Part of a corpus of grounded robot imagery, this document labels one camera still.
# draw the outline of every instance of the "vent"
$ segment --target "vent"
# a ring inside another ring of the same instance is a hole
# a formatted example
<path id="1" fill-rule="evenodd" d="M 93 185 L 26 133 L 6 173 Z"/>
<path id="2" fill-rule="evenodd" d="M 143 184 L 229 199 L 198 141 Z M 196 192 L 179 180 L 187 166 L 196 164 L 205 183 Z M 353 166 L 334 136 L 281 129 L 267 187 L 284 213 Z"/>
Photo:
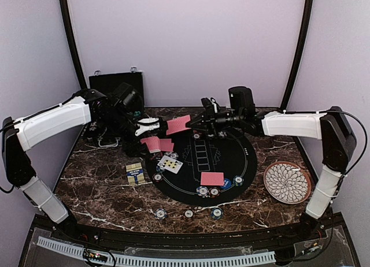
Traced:
<path id="1" fill-rule="evenodd" d="M 68 257 L 83 259 L 83 247 L 74 244 L 66 244 L 56 240 L 39 237 L 37 245 L 56 253 Z M 108 257 L 107 262 L 101 262 L 91 259 L 91 262 L 105 263 L 105 266 L 113 266 L 112 257 L 108 253 L 100 252 Z M 127 255 L 112 253 L 116 259 L 117 267 L 245 267 L 258 266 L 262 264 L 275 263 L 275 252 L 242 255 L 238 257 L 207 258 L 207 259 L 166 259 L 166 258 L 148 258 L 132 257 Z"/>

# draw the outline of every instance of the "marble table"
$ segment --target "marble table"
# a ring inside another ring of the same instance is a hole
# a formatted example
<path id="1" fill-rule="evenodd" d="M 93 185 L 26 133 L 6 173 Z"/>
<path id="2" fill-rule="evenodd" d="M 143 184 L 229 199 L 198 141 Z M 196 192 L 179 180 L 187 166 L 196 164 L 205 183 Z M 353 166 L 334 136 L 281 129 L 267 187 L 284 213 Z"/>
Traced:
<path id="1" fill-rule="evenodd" d="M 172 119 L 202 111 L 200 107 L 147 108 L 150 116 Z M 210 217 L 212 207 L 189 206 L 165 196 L 150 181 L 142 158 L 127 157 L 122 148 L 98 147 L 93 139 L 82 135 L 77 140 L 55 193 L 71 209 L 80 224 L 135 232 L 219 233 L 277 227 L 297 223 L 309 199 L 297 205 L 286 205 L 270 196 L 263 175 L 276 161 L 289 161 L 300 166 L 311 179 L 292 137 L 252 137 L 246 135 L 256 150 L 258 168 L 252 185 L 233 201 L 220 204 L 221 220 Z M 144 184 L 128 185 L 125 166 L 141 162 Z M 164 208 L 168 218 L 158 221 L 154 212 Z M 195 212 L 192 221 L 183 213 Z"/>

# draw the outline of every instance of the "playing card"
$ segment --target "playing card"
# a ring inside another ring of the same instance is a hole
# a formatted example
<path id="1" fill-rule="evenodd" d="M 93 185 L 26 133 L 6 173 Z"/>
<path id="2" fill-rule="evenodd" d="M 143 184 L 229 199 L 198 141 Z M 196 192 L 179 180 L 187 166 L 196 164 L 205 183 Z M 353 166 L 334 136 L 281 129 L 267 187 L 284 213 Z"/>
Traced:
<path id="1" fill-rule="evenodd" d="M 157 165 L 172 173 L 178 173 L 183 163 L 165 155 Z"/>

